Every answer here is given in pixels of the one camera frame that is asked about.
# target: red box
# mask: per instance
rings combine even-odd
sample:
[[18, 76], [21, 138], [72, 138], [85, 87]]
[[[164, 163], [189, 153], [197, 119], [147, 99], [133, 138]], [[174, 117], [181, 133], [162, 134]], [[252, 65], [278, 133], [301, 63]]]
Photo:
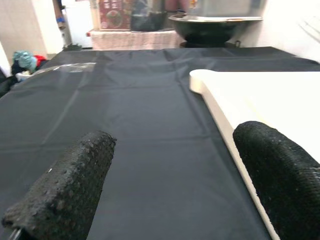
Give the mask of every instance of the red box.
[[100, 0], [101, 30], [130, 30], [133, 0]]

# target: white cutting board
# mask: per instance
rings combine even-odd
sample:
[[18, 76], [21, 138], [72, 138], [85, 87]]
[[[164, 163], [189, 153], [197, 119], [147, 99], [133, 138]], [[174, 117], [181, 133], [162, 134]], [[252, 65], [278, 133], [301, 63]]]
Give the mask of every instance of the white cutting board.
[[190, 72], [190, 89], [204, 98], [271, 237], [278, 240], [232, 133], [259, 121], [278, 129], [320, 163], [320, 72]]

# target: black tablecloth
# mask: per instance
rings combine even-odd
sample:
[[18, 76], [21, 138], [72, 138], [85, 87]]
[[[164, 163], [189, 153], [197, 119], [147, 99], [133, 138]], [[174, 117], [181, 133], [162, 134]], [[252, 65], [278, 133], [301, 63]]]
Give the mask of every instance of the black tablecloth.
[[189, 72], [319, 71], [270, 47], [61, 52], [0, 99], [0, 214], [72, 142], [117, 138], [88, 240], [268, 240]]

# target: black sponge pad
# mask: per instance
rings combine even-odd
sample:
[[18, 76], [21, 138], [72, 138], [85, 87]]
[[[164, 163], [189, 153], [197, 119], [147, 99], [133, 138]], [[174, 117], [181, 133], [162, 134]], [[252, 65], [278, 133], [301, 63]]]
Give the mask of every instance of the black sponge pad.
[[97, 131], [69, 148], [2, 219], [37, 240], [85, 240], [114, 154], [115, 139]]
[[280, 239], [319, 240], [320, 164], [261, 122], [240, 124], [233, 139]]

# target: large black bowl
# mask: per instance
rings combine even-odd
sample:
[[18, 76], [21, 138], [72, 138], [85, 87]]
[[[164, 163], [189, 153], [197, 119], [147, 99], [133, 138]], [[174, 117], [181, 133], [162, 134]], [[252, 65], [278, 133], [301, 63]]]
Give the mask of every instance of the large black bowl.
[[236, 26], [242, 21], [227, 21], [216, 18], [215, 21], [201, 21], [185, 18], [184, 15], [169, 17], [174, 30], [188, 43], [199, 46], [223, 47], [234, 34]]

